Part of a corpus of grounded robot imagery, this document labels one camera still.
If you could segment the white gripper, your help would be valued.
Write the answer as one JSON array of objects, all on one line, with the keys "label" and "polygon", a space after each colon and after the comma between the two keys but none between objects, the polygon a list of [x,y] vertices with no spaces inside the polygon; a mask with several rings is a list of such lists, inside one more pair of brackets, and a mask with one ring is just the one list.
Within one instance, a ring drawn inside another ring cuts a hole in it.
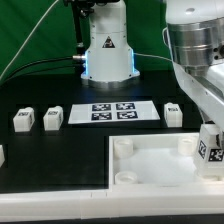
[{"label": "white gripper", "polygon": [[175,76],[181,89],[194,101],[194,103],[212,120],[220,129],[224,129],[224,100],[209,87],[204,86],[184,71],[184,68],[173,64]]}]

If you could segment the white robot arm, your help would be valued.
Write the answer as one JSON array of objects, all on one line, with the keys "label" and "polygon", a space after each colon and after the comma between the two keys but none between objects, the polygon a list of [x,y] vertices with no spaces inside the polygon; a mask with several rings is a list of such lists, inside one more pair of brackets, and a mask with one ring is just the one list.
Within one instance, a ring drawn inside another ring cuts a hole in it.
[{"label": "white robot arm", "polygon": [[[224,0],[165,0],[163,38],[181,89],[224,131]],[[126,5],[104,1],[90,16],[82,80],[115,86],[139,76],[127,43]]]}]

